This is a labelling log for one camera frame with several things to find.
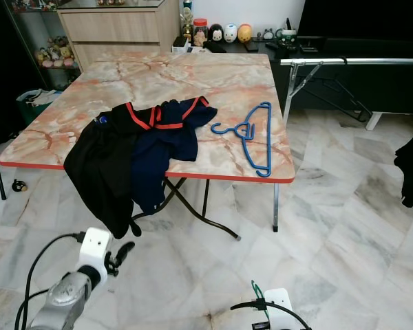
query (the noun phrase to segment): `black cable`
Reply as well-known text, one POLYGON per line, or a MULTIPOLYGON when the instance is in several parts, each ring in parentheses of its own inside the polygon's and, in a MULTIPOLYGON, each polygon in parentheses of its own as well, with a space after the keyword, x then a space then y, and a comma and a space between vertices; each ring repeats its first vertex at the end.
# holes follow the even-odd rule
MULTIPOLYGON (((49 289, 43 290, 43 291, 38 291, 35 294, 31 294, 29 296, 29 300, 31 300, 34 297, 39 296, 40 294, 45 294, 46 292, 48 292, 49 289)), ((24 306, 24 301, 21 303, 20 307, 19 307, 19 311, 17 312, 17 317, 15 318, 15 326, 14 326, 14 330, 19 330, 19 326, 20 326, 20 316, 21 316, 21 312, 23 311, 23 306, 24 306)))
POLYGON ((243 308, 243 307, 255 307, 255 308, 257 308, 257 309, 259 309, 259 308, 265 309, 266 306, 280 309, 280 310, 282 310, 282 311, 284 311, 284 312, 292 315, 294 318, 296 318, 296 319, 304 326, 304 328, 305 328, 306 330, 312 330, 312 329, 306 324, 306 322, 304 322, 304 320, 303 320, 302 318, 300 318, 300 317, 299 317, 296 313, 294 313, 293 311, 291 311, 291 310, 289 310, 289 309, 287 309, 287 308, 285 308, 285 307, 283 307, 283 306, 279 306, 279 305, 276 305, 276 304, 274 304, 274 303, 267 302, 267 301, 260 301, 260 300, 258 300, 258 301, 242 302, 241 304, 237 304, 237 305, 232 306, 232 307, 231 307, 231 311, 232 311, 233 309, 243 308))
POLYGON ((55 242, 58 241, 59 239, 62 239, 64 237, 74 237, 75 239, 78 239, 79 234, 64 234, 60 235, 54 239, 52 239, 39 253, 38 256, 36 256, 34 262, 32 263, 32 266, 30 268, 29 274, 28 274, 28 279, 26 280, 26 291, 25 291, 25 300, 23 301, 23 322, 21 323, 21 328, 22 330, 26 329, 26 324, 28 322, 28 303, 29 303, 29 291, 30 291, 30 281, 32 278, 32 273, 34 272, 34 268, 36 263, 38 263, 39 259, 43 255, 43 253, 55 242))

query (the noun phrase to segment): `marble floor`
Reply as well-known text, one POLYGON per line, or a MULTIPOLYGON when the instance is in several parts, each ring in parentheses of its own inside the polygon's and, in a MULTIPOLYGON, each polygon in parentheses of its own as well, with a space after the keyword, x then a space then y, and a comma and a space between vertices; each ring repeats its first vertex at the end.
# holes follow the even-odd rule
MULTIPOLYGON (((341 113, 292 111, 288 136, 297 176, 281 188, 272 232, 272 185, 213 181, 207 217, 242 236, 194 219, 174 199, 141 219, 143 236, 117 278, 92 295, 76 330, 251 329, 265 320, 231 305, 262 288, 284 287, 293 309, 321 330, 413 330, 413 208, 401 204, 394 151, 413 136, 413 116, 384 115, 376 129, 341 113)), ((13 329, 36 254, 60 233, 102 227, 64 172, 2 168, 0 329, 13 329), (29 190, 10 191, 14 178, 29 190)), ((204 181, 183 193, 198 209, 204 181)), ((32 291, 74 269, 79 244, 64 239, 37 265, 32 291)), ((43 304, 34 299, 30 316, 43 304)))

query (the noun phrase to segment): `glass jar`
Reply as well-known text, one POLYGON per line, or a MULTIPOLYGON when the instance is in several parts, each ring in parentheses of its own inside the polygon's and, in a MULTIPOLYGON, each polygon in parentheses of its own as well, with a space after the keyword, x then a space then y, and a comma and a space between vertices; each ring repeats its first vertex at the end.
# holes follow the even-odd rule
POLYGON ((208 21, 206 19, 195 19, 194 24, 194 45, 203 46, 208 40, 208 21))

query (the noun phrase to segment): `marble-pattern tabletop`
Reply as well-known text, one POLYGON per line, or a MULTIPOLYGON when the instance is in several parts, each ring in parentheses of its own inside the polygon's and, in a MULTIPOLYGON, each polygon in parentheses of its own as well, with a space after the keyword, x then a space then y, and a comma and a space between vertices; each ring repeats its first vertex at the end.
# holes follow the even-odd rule
MULTIPOLYGON (((295 176, 286 130, 268 56, 264 54, 158 54, 119 52, 103 54, 61 97, 55 100, 0 155, 0 165, 63 169, 63 162, 84 127, 100 112, 131 101, 146 109, 166 100, 205 96, 218 114, 196 130, 196 162, 171 160, 167 176, 234 181, 290 183, 295 176), (256 174, 245 157, 242 141, 234 133, 216 135, 221 129, 245 120, 263 101, 272 104, 272 174, 256 174)), ((254 140, 248 151, 255 164, 267 161, 268 113, 257 110, 254 140)))

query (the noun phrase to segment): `navy blue cloth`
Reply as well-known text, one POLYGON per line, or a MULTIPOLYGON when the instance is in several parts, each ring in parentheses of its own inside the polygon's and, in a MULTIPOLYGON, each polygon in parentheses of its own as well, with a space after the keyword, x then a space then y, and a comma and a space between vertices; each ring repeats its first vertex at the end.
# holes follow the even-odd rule
POLYGON ((131 154, 131 198, 146 214, 152 214, 155 206, 165 200, 162 181, 171 158, 194 162, 198 154, 198 140, 194 129, 204 126, 217 113, 195 100, 177 102, 172 100, 162 105, 162 123, 183 123, 180 129, 152 129, 138 136, 131 154))
POLYGON ((195 128, 217 113, 200 96, 137 111, 128 102, 100 113, 81 132, 67 155, 64 169, 86 206, 122 238, 134 202, 147 214, 165 199, 162 181, 170 158, 194 162, 198 154, 195 128))

